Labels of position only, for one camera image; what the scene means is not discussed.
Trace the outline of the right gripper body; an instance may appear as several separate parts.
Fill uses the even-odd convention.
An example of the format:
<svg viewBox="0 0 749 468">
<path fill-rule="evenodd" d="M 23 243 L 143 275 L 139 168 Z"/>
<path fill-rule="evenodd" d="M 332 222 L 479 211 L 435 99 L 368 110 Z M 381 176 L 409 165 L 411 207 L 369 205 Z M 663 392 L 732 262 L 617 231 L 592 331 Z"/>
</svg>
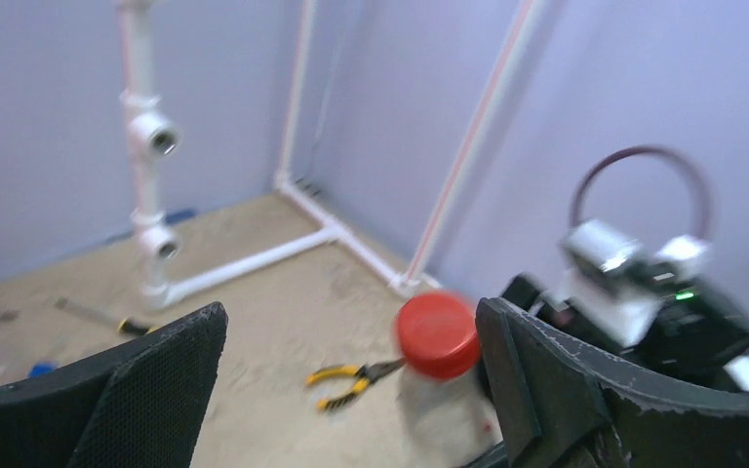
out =
<svg viewBox="0 0 749 468">
<path fill-rule="evenodd" d="M 500 296 L 565 334 L 629 362 L 640 362 L 636 346 L 666 298 L 675 293 L 676 280 L 672 272 L 629 278 L 611 295 L 578 271 L 567 271 L 556 290 L 544 288 L 524 272 Z"/>
</svg>

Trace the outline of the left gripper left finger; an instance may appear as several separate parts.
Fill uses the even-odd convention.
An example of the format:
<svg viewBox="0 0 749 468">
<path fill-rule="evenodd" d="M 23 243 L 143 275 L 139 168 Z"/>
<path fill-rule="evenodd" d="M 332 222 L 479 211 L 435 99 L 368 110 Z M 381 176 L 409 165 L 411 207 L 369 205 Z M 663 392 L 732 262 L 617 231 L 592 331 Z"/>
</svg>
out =
<svg viewBox="0 0 749 468">
<path fill-rule="evenodd" d="M 145 336 L 0 386 L 0 467 L 188 467 L 217 380 L 217 301 Z"/>
</svg>

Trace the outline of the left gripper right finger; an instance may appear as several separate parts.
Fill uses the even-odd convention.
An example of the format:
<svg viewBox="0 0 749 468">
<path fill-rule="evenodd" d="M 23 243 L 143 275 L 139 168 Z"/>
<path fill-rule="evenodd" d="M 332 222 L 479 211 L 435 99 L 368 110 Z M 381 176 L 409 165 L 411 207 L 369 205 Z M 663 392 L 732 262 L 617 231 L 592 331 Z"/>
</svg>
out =
<svg viewBox="0 0 749 468">
<path fill-rule="evenodd" d="M 502 440 L 479 467 L 749 467 L 749 394 L 646 370 L 500 298 L 476 328 Z"/>
</svg>

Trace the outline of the red gold label bottle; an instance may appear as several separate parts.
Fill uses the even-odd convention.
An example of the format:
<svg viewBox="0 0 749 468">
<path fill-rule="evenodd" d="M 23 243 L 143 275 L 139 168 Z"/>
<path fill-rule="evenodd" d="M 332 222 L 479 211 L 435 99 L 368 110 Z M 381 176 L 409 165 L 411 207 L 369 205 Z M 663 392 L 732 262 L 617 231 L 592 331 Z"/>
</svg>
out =
<svg viewBox="0 0 749 468">
<path fill-rule="evenodd" d="M 500 441 L 482 391 L 474 306 L 437 290 L 409 299 L 394 320 L 405 360 L 397 405 L 412 467 L 462 467 Z"/>
</svg>

